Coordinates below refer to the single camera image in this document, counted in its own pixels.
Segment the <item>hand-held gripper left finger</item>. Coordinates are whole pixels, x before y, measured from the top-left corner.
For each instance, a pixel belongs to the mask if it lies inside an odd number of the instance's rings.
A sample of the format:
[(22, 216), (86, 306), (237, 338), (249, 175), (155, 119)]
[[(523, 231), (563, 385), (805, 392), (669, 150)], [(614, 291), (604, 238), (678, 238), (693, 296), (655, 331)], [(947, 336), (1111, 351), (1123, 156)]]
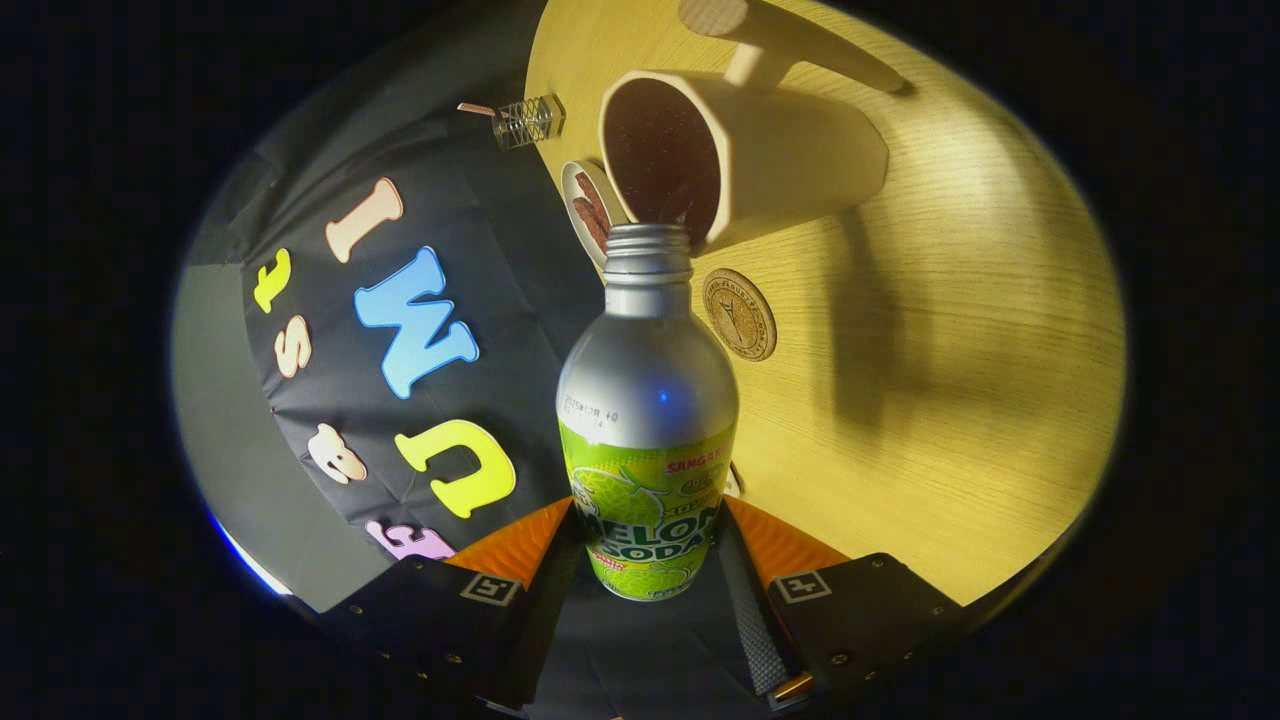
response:
[(323, 612), (321, 626), (433, 701), (524, 707), (582, 555), (573, 501), (561, 498), (457, 555), (411, 553)]

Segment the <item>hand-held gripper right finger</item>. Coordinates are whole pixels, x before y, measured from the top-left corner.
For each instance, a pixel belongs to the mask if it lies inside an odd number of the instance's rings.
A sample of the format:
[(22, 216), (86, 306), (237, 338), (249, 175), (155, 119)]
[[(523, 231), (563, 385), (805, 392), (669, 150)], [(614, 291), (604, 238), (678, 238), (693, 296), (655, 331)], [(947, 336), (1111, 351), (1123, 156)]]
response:
[(883, 552), (850, 559), (739, 498), (716, 550), (755, 692), (772, 707), (845, 703), (920, 664), (963, 607)]

